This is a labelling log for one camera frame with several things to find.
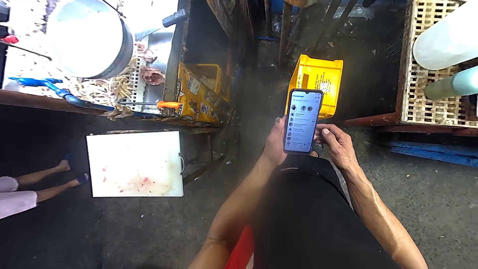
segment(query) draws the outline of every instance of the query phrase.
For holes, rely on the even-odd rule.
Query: raw meat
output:
[[[161,71],[157,70],[154,67],[141,67],[140,69],[141,78],[144,82],[151,84],[151,85],[159,85],[164,83],[164,79],[166,76],[161,73]]]

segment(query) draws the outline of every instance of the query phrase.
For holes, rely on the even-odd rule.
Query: knife handle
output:
[[[167,16],[166,18],[163,19],[163,26],[164,27],[169,27],[173,24],[176,24],[178,22],[185,21],[187,18],[186,11],[184,9],[178,10],[178,12],[175,12],[171,16]]]

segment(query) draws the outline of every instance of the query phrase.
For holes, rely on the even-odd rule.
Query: pink shorts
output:
[[[36,192],[16,191],[18,181],[0,177],[0,219],[36,206]]]

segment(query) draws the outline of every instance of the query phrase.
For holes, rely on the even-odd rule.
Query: flip-flop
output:
[[[83,175],[77,177],[76,180],[78,180],[78,183],[80,183],[80,185],[83,185],[89,181],[89,175],[88,173],[84,173]]]
[[[67,160],[69,161],[70,160],[70,157],[71,157],[71,153],[66,153],[65,156],[63,156],[63,159],[62,160]]]

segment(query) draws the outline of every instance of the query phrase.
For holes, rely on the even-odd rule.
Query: hand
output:
[[[285,117],[275,119],[275,125],[267,137],[266,147],[262,153],[262,157],[274,167],[283,163],[287,157],[284,153]]]
[[[317,124],[314,140],[326,143],[330,147],[332,161],[340,170],[351,170],[359,167],[352,139],[348,134],[333,124]]]

